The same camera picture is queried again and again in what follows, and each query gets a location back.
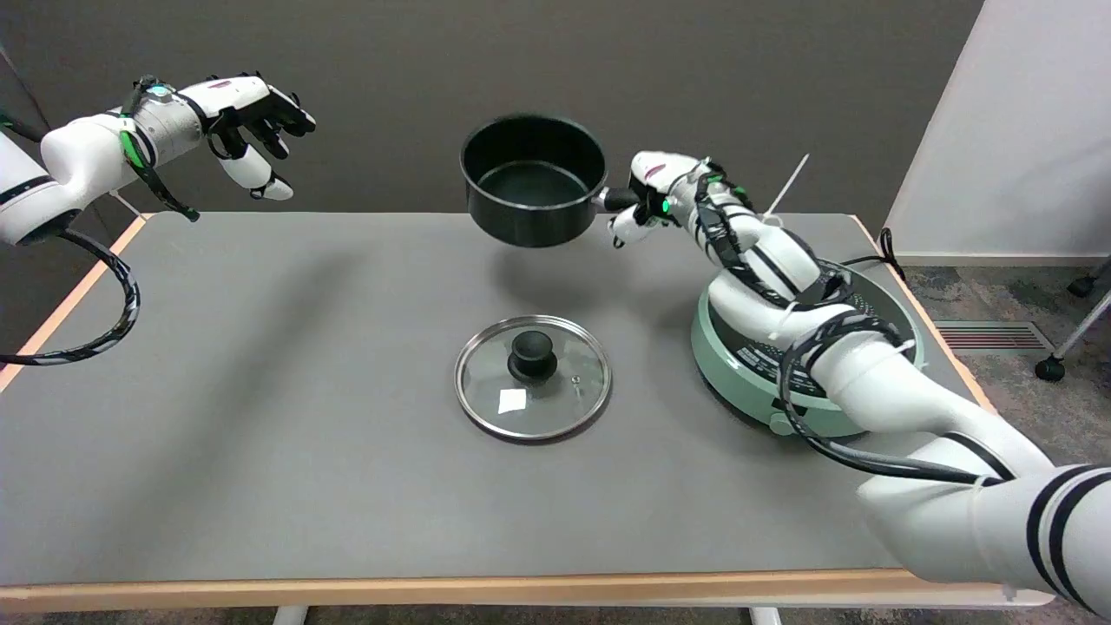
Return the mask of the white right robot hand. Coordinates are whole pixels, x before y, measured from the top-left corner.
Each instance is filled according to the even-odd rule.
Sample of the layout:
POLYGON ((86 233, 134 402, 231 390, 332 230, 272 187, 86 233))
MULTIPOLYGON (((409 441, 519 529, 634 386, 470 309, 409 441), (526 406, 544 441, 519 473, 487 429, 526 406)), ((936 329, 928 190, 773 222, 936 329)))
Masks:
POLYGON ((612 214, 607 224, 612 246, 634 244, 663 228, 689 231, 699 178, 710 171, 707 159, 663 151, 635 154, 627 187, 605 187, 595 195, 595 206, 612 214))

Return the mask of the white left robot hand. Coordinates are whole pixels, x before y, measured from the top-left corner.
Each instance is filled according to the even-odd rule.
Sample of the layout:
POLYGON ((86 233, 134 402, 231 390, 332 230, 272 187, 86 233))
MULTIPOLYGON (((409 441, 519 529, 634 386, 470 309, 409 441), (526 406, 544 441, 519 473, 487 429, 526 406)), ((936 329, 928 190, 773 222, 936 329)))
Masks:
POLYGON ((249 132, 270 157, 286 160, 286 135, 306 137, 317 130, 296 94, 286 94, 262 75, 230 75, 202 84, 206 95, 207 145, 227 177, 256 201, 289 201, 293 187, 278 174, 266 155, 242 135, 249 132))

